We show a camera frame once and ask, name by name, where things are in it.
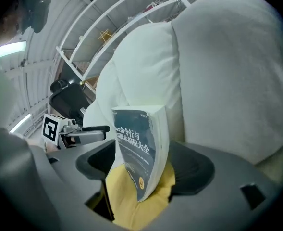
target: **sticker on book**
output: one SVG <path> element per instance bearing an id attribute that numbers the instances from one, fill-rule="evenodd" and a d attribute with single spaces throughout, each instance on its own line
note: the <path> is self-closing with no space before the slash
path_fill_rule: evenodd
<path id="1" fill-rule="evenodd" d="M 145 187 L 145 183 L 144 183 L 142 177 L 139 178 L 139 186 L 140 186 L 141 189 L 144 189 L 144 187 Z"/>

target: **ceiling light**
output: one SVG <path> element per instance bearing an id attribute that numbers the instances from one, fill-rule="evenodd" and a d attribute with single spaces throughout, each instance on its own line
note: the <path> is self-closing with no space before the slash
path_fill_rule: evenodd
<path id="1" fill-rule="evenodd" d="M 10 131 L 10 133 L 14 133 L 29 117 L 31 117 L 31 114 L 26 115 L 26 116 Z"/>
<path id="2" fill-rule="evenodd" d="M 0 46 L 0 57 L 24 51 L 26 49 L 26 41 Z"/>

